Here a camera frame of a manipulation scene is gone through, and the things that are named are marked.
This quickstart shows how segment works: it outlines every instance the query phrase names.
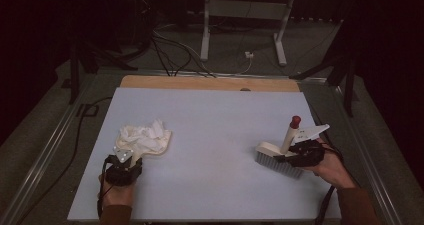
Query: gray carpet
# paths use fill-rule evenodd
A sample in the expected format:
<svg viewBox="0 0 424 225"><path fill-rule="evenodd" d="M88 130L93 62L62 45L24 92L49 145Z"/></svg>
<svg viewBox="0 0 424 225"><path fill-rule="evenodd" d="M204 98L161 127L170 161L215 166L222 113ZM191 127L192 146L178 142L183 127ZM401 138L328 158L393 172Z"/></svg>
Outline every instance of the gray carpet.
<svg viewBox="0 0 424 225"><path fill-rule="evenodd" d="M200 76L196 71L202 73L202 70L207 69L216 76L284 78L319 64L338 26L322 22L290 22L283 38L288 60L285 67L277 64L270 36L275 29L276 27L269 25L269 27L250 32L213 34L209 61L203 65L191 62L185 70L179 71L178 75ZM185 29L164 26L157 32L157 36L178 41L191 47L197 53L200 52L202 29L199 25ZM159 42L158 46L176 64L185 63L187 54L183 49ZM254 53L250 68L250 61L243 57L245 51ZM129 64L139 68L137 72L131 72L131 74L166 75L153 49ZM174 65L174 69L168 67L168 72L175 72L177 67L177 65ZM325 78L330 71L331 69L327 69L313 77ZM54 156L47 161L48 166L38 186L33 193L29 194L31 195L29 205L43 194L71 159L80 119L76 117L79 105L112 96L123 76L130 74L104 63L98 74L85 76L82 95L75 105L69 106L70 91L61 88L62 82L69 78L69 63L60 66L57 73L58 82L0 147L0 213L2 216L19 191L19 186L23 184L27 172L39 153L47 144L52 143L51 138L58 139L57 150L52 151ZM300 87L311 104L314 117L331 124L328 133L332 142L343 152L346 165L355 178L372 194L379 217L386 221L386 224L421 224L424 221L423 192L408 169L361 79L359 77L355 79L353 118L348 118L341 108L338 88L328 87L320 79L303 81ZM75 161L22 224L82 224L69 222L66 218L108 105L109 101L100 102L97 116L84 118ZM52 136L57 134L55 131L58 124L67 113L72 114L69 127L63 129L61 136ZM364 160L364 156L369 156L371 162ZM369 169L374 169L377 173L370 173ZM385 193L389 199L382 200L381 194L375 195L376 191ZM311 224L311 222L288 224ZM326 224L339 224L339 222L326 221Z"/></svg>

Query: crumpled white cloth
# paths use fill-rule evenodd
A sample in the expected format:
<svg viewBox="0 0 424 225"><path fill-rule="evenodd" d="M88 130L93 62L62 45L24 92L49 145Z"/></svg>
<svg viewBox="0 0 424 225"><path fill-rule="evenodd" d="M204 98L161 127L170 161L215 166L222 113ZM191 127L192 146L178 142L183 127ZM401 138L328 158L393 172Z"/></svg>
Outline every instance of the crumpled white cloth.
<svg viewBox="0 0 424 225"><path fill-rule="evenodd" d="M161 120L151 126L126 125L119 130L116 146L133 150L133 161L144 154L159 155L168 147L171 131L165 130Z"/></svg>

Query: floor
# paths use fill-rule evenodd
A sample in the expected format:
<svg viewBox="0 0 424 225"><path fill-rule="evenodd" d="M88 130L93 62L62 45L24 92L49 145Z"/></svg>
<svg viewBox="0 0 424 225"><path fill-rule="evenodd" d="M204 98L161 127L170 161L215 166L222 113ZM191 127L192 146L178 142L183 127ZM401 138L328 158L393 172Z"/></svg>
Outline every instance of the floor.
<svg viewBox="0 0 424 225"><path fill-rule="evenodd" d="M332 23L290 21L283 37L287 65L281 66L277 62L271 38L272 33L278 30L278 24L249 25L251 26L221 21L212 26L209 60L202 63L196 58L196 54L200 53L202 25L192 24L180 28L163 23L155 29L157 47L152 44L141 56L128 61L138 71L123 71L100 61L102 65L97 74L82 73L81 96L74 105L68 104L70 91L61 87L64 80L69 78L69 62L58 67L58 82L0 147L2 219L15 212L12 216L15 223L19 218L25 217L21 224L85 224L67 221L66 218L109 102L100 102L98 114L84 120L78 115L78 109L81 104L90 104L97 99L112 96L126 74L166 76L168 73L177 76L286 79L287 76L318 65L339 28L339 25ZM129 52L133 48L123 49ZM161 59L165 65L161 65L157 51L161 51ZM253 53L253 58L246 58L245 52ZM330 137L334 143L345 144L342 146L347 165L361 181L361 185L375 194L373 202L376 212L385 224L421 224L424 221L423 191L408 169L361 78L355 77L352 103L354 117L349 118L340 109L341 96L337 95L343 91L343 84L339 89L328 87L324 83L330 72L331 68L320 71L301 85L311 103L314 106L316 104L315 115L334 124L335 129ZM39 154L45 148L49 148L46 153L51 156L44 160L43 166L34 168ZM75 159L67 172L49 192L43 194L61 176L74 152ZM38 171L37 176L31 173L33 170ZM21 187L26 184L24 181L28 176L32 176L32 181L38 185ZM10 209L11 204L15 206L14 209ZM326 221L325 224L339 222Z"/></svg>

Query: sleeve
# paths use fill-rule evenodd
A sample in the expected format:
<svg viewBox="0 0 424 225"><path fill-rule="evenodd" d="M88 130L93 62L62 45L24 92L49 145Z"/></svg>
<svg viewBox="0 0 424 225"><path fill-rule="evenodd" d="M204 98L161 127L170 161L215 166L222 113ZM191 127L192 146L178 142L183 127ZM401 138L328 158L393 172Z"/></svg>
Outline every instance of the sleeve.
<svg viewBox="0 0 424 225"><path fill-rule="evenodd" d="M100 225L128 225L132 208L125 205L109 205L103 208Z"/></svg>
<svg viewBox="0 0 424 225"><path fill-rule="evenodd" d="M365 189L345 188L337 190L342 225L381 225L371 199Z"/></svg>

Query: brush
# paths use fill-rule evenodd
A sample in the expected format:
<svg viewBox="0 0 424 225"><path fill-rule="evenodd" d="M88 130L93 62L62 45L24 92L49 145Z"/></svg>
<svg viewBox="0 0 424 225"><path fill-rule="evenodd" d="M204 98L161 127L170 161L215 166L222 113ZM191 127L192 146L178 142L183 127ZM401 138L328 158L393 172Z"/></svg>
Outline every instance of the brush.
<svg viewBox="0 0 424 225"><path fill-rule="evenodd" d="M292 117L281 147L268 142L261 142L256 147L256 162L285 176L299 178L303 172L302 169L293 167L289 163L278 162L274 156L290 155L289 148L294 137L298 135L300 121L299 116Z"/></svg>

